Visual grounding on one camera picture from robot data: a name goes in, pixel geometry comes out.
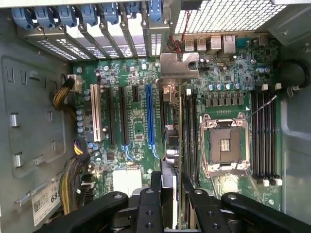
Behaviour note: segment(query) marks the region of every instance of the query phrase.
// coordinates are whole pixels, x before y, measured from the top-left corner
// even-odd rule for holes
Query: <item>white label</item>
[[[32,196],[34,225],[37,226],[60,202],[59,178],[52,179],[49,185]]]

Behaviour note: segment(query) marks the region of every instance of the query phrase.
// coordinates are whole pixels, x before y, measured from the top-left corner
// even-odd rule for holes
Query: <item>green circuit board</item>
[[[273,62],[278,58],[278,44],[276,41],[270,41],[265,47],[249,47],[246,39],[241,39],[237,43],[236,57],[218,58],[208,53],[200,53],[200,58],[204,62],[200,62],[198,69],[200,78],[192,80],[187,84],[190,88],[197,90],[197,117],[205,113],[211,114],[214,118],[234,118],[237,113],[243,112],[246,116],[251,114],[251,97],[250,90],[263,83],[273,86],[277,82],[277,76],[273,70]],[[259,72],[259,68],[269,68],[264,72]],[[146,84],[151,84],[153,94],[153,116],[155,130],[155,148],[159,158],[164,156],[164,145],[162,140],[161,114],[159,90],[156,80],[160,78],[160,62],[156,58],[148,59],[128,59],[128,60],[111,60],[97,62],[81,62],[75,63],[73,73],[81,75],[84,80],[82,94],[75,94],[75,102],[77,109],[83,109],[83,132],[79,136],[85,137],[87,142],[91,142],[92,128],[92,112],[91,100],[87,90],[91,84],[100,84],[102,123],[103,127],[109,126],[109,110],[107,89],[113,90],[113,103],[115,110],[115,139],[116,145],[110,145],[109,134],[105,133],[104,140],[96,144],[98,150],[89,148],[91,153],[92,170],[95,176],[95,197],[100,197],[105,193],[115,189],[116,178],[120,179],[120,175],[114,177],[114,172],[118,170],[139,171],[141,174],[141,187],[150,185],[152,171],[159,171],[159,160],[155,158],[154,152],[148,145],[148,126],[146,113]],[[217,89],[217,85],[221,85],[221,90]],[[133,102],[132,86],[138,87],[138,102]],[[121,113],[119,100],[119,87],[125,88],[127,120],[129,134],[129,153],[134,161],[130,161],[124,147],[121,145]],[[221,105],[221,101],[228,96],[232,99],[232,105]],[[207,99],[218,99],[217,104],[207,103]],[[277,154],[278,170],[280,171],[280,109],[279,100],[277,100]],[[172,124],[172,116],[168,112],[168,123]],[[281,189],[277,186],[263,187],[256,185],[255,181],[249,174],[235,176],[234,178],[226,174],[221,177],[214,177],[213,180],[207,179],[201,172],[201,188],[205,188],[209,192],[215,193],[220,197],[223,192],[237,191],[251,198],[259,200],[273,208],[280,209]]]

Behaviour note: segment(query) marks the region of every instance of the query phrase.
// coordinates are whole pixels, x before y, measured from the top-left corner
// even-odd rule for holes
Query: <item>metal tab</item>
[[[198,62],[197,52],[183,54],[182,61],[178,61],[176,53],[163,53],[160,55],[161,78],[159,81],[167,84],[184,83],[188,79],[198,79],[199,71],[190,70],[189,63]]]

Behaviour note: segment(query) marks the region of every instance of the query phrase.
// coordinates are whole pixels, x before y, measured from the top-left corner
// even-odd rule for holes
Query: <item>blue plastic latch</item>
[[[105,19],[112,25],[119,22],[118,5],[116,3],[103,3],[101,4],[104,10]]]
[[[12,8],[11,12],[13,19],[18,26],[27,30],[34,28],[31,13],[27,10],[27,8]]]
[[[126,11],[130,14],[131,18],[136,18],[136,14],[139,12],[139,2],[131,1],[126,4]]]
[[[36,6],[35,16],[37,17],[38,23],[45,28],[55,28],[56,23],[53,17],[53,11],[48,6]]]
[[[83,21],[92,27],[97,25],[97,14],[94,4],[81,5],[81,14]]]
[[[77,26],[77,18],[71,5],[58,6],[57,9],[62,24],[71,28]]]
[[[149,0],[148,2],[149,18],[153,22],[162,20],[162,0]]]

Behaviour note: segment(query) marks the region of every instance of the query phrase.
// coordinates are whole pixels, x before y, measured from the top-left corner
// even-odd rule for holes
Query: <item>ram slot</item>
[[[196,112],[197,95],[192,96],[192,132],[193,132],[193,163],[194,163],[194,181],[199,185],[200,183],[200,161],[198,156],[198,122]]]
[[[167,124],[167,118],[166,118],[166,108],[164,105],[162,90],[159,91],[159,99],[160,99],[160,115],[161,115],[161,137],[162,137],[162,143],[164,143],[164,127]]]
[[[152,87],[150,84],[146,85],[146,102],[147,102],[148,145],[152,146],[155,144],[155,128],[154,128]]]
[[[264,96],[264,102],[267,103],[270,100],[270,94],[266,93]],[[266,176],[270,177],[272,173],[271,168],[271,105],[265,107],[265,119],[266,119],[266,146],[265,146],[265,155],[266,155]]]
[[[121,118],[121,142],[122,145],[128,145],[129,136],[128,136],[128,119],[127,119],[125,87],[119,87],[119,101],[120,101],[120,118]]]
[[[186,105],[185,105],[185,113],[186,113],[186,124],[185,124],[185,147],[186,147],[186,166],[190,179],[193,181],[193,161],[191,159],[191,97],[185,97]]]
[[[94,142],[101,142],[104,139],[104,134],[102,126],[100,86],[97,84],[91,84],[90,88],[91,88]]]
[[[271,139],[271,167],[272,175],[277,176],[276,174],[276,101],[271,103],[271,129],[272,129],[272,139]]]
[[[260,105],[259,107],[264,105],[264,93],[260,93]],[[259,117],[260,117],[260,165],[261,165],[261,170],[260,170],[260,175],[262,177],[265,176],[266,174],[266,153],[265,153],[265,148],[266,148],[266,139],[265,139],[265,108],[260,110],[258,112]]]
[[[115,115],[115,106],[113,101],[113,89],[112,87],[108,88],[107,99],[108,99],[108,109],[109,109],[109,139],[110,145],[116,145],[116,115]]]
[[[252,92],[252,112],[258,108],[258,95]],[[252,141],[253,141],[253,177],[259,178],[259,117],[254,114],[252,117]]]

